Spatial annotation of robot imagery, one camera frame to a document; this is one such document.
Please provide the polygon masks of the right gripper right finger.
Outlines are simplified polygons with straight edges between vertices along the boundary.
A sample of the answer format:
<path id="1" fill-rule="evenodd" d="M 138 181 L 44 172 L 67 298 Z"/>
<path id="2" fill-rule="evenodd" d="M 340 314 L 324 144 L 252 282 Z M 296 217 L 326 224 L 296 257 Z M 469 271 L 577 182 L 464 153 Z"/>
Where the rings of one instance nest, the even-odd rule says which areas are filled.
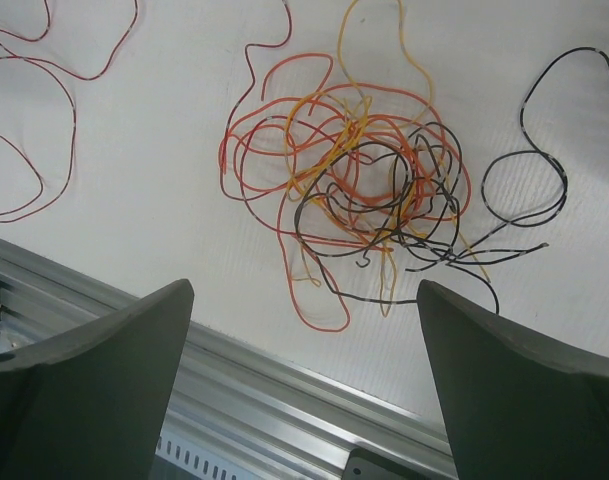
<path id="1" fill-rule="evenodd" d="M 421 329 L 461 479 L 609 479 L 609 358 L 428 280 Z"/>

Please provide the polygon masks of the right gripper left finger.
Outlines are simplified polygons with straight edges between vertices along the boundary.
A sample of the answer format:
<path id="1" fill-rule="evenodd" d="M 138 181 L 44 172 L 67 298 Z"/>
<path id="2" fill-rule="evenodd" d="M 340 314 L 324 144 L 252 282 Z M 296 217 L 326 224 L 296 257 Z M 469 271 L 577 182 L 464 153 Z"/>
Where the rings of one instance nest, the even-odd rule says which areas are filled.
<path id="1" fill-rule="evenodd" d="M 145 479 L 193 306 L 181 279 L 0 354 L 0 479 Z"/>

